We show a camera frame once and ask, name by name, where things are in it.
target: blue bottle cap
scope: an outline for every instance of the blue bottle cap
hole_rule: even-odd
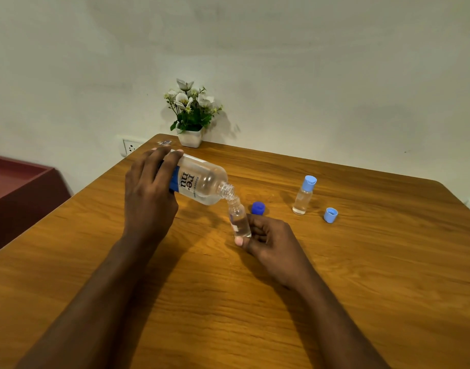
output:
[[[337,217],[337,210],[329,207],[325,210],[324,220],[327,221],[329,224],[332,224]]]
[[[263,204],[262,202],[254,202],[250,211],[254,215],[262,215],[264,213],[264,210],[265,204]]]
[[[317,182],[317,179],[315,177],[307,175],[305,176],[305,180],[303,181],[301,188],[305,191],[312,191],[314,190],[314,186],[316,182]]]

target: hand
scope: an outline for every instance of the hand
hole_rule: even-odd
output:
[[[170,148],[161,147],[147,151],[133,163],[126,174],[123,238],[156,248],[167,235],[178,210],[169,183],[182,155],[182,150],[170,152]]]
[[[252,237],[236,237],[242,247],[282,285],[299,290],[315,270],[288,223],[259,215],[247,215]]]

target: clear plastic bottle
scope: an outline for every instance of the clear plastic bottle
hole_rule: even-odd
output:
[[[170,181],[170,189],[199,203],[210,205],[232,199],[234,188],[226,171],[213,163],[184,154]]]
[[[317,179],[313,176],[305,176],[305,180],[298,192],[295,203],[293,204],[293,212],[297,215],[303,215],[307,211],[312,192],[314,190]]]
[[[247,220],[247,213],[245,207],[240,203],[240,198],[233,197],[228,201],[228,214],[230,216],[230,223],[235,233],[235,237],[251,237],[249,221]]]

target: white wall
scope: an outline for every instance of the white wall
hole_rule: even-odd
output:
[[[176,77],[225,104],[212,141],[470,197],[470,0],[0,0],[0,155],[77,192],[168,133]]]

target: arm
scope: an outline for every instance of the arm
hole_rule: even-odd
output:
[[[169,148],[148,151],[132,165],[125,182],[122,238],[17,369],[97,369],[107,365],[133,288],[177,213],[169,182],[183,153],[169,152]]]
[[[333,369],[389,368],[312,267],[290,226],[248,215],[252,238],[235,243],[254,255],[282,285],[295,290],[311,310],[325,363]]]

